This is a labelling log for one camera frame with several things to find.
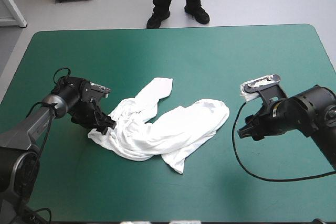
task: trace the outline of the gray floor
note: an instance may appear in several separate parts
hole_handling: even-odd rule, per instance
[[[0,76],[0,101],[34,33],[41,30],[144,28],[153,8],[152,0],[14,1],[28,26],[22,30],[0,28],[0,73],[1,66],[6,65]],[[184,13],[184,2],[173,0],[171,17],[162,27],[200,26]],[[336,66],[336,0],[203,0],[203,6],[211,16],[209,26],[311,24]]]

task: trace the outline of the white cloth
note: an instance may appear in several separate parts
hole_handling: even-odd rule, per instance
[[[109,114],[117,122],[114,130],[109,128],[102,135],[93,129],[89,138],[134,161],[161,154],[175,171],[183,173],[184,159],[216,134],[227,120],[229,109],[222,101],[202,99],[146,123],[156,116],[158,101],[170,95],[172,84],[173,79],[154,78],[135,98],[122,100]]]

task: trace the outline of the metal frame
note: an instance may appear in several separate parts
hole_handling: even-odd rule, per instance
[[[13,0],[2,0],[13,18],[0,18],[0,26],[19,26],[26,27],[27,21],[22,16]]]

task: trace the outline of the wire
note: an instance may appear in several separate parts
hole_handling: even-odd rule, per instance
[[[48,104],[48,103],[45,103],[45,102],[37,102],[35,103],[29,110],[26,118],[31,114],[32,110],[34,109],[34,107],[38,104],[42,104],[42,106],[46,106],[46,107],[49,107],[49,113],[50,113],[50,118],[49,118],[49,122],[48,122],[48,127],[47,127],[47,131],[46,131],[46,134],[44,136],[44,139],[43,139],[43,142],[42,142],[42,145],[40,147],[40,150],[37,154],[37,157],[36,157],[36,161],[34,162],[34,165],[33,165],[33,168],[31,169],[32,173],[30,174],[29,176],[29,179],[27,181],[27,184],[29,185],[30,181],[33,179],[33,175],[34,175],[34,170],[36,169],[36,166],[38,165],[39,163],[39,159],[41,158],[41,155],[42,155],[42,152],[43,152],[43,149],[46,145],[46,142],[47,142],[47,139],[49,137],[49,133],[50,133],[50,128],[51,128],[51,123],[53,122],[53,118],[54,116],[56,116],[56,108],[55,108],[55,103],[52,103],[52,104]],[[24,206],[24,195],[22,195],[21,197],[21,201],[19,203],[19,212],[21,212],[23,206]],[[49,212],[49,223],[51,223],[51,210],[49,208],[41,208],[41,209],[38,209],[38,210],[35,210],[33,211],[33,213],[37,213],[37,212],[40,212],[40,211],[48,211]]]
[[[309,179],[315,179],[315,178],[322,178],[322,177],[327,177],[330,175],[334,175],[336,174],[336,171],[333,172],[328,172],[328,173],[323,173],[320,175],[314,175],[314,176],[307,176],[307,177],[300,177],[300,178],[288,178],[288,179],[271,179],[271,178],[264,178],[264,177],[260,177],[258,175],[255,175],[254,173],[250,172],[241,162],[238,153],[237,153],[237,149],[236,149],[236,141],[235,141],[235,131],[236,131],[236,124],[237,121],[239,119],[241,110],[243,109],[243,107],[246,105],[246,102],[243,103],[243,105],[239,108],[238,113],[237,113],[237,117],[235,119],[235,122],[233,124],[232,127],[232,145],[233,145],[233,150],[235,152],[235,156],[237,158],[237,161],[239,163],[239,165],[242,167],[242,169],[248,173],[249,175],[251,175],[252,177],[255,177],[257,179],[263,180],[263,181],[267,181],[267,182],[296,182],[296,181],[303,181],[303,180],[309,180]]]
[[[28,212],[26,215],[23,215],[23,217],[26,217],[26,216],[29,216],[29,215],[34,215],[36,216],[36,213],[38,212],[42,212],[42,211],[47,211],[49,213],[49,220],[48,220],[48,224],[51,223],[51,210],[47,207],[45,208],[40,208],[40,209],[37,209],[37,210],[34,210],[34,211],[31,211],[31,212]]]
[[[57,85],[57,82],[55,81],[55,76],[56,76],[56,74],[57,74],[59,71],[64,70],[64,69],[68,69],[68,74],[65,76],[65,79],[67,79],[67,78],[71,75],[71,70],[70,70],[70,68],[64,67],[64,68],[57,69],[56,72],[54,73],[54,77],[53,77],[54,83],[55,83],[56,85]]]
[[[55,105],[56,105],[55,103],[49,104],[49,103],[46,103],[46,102],[37,102],[33,106],[31,106],[28,114],[26,115],[26,118],[30,116],[33,109],[36,107],[36,105],[39,105],[39,104],[42,104],[42,106],[44,106],[44,107],[49,107],[50,109],[53,109],[54,113],[55,113],[55,116],[57,115],[57,110],[55,108]]]

